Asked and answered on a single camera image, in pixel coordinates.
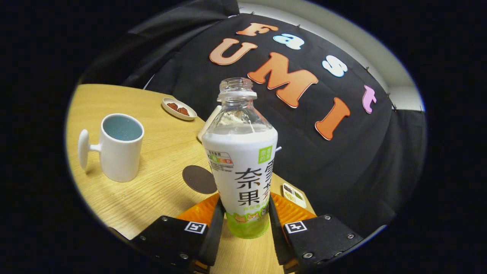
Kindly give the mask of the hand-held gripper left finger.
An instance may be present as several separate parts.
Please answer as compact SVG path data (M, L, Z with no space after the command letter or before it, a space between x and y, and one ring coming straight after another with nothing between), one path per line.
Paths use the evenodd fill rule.
M224 220L219 194L191 208L182 217L161 216L132 238L132 246L170 274L208 274L215 264Z

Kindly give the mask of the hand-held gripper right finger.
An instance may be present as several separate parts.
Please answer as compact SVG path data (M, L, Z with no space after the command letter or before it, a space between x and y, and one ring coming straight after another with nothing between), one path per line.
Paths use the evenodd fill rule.
M275 193L271 193L269 217L275 253L284 272L319 272L364 241L337 217L317 217Z

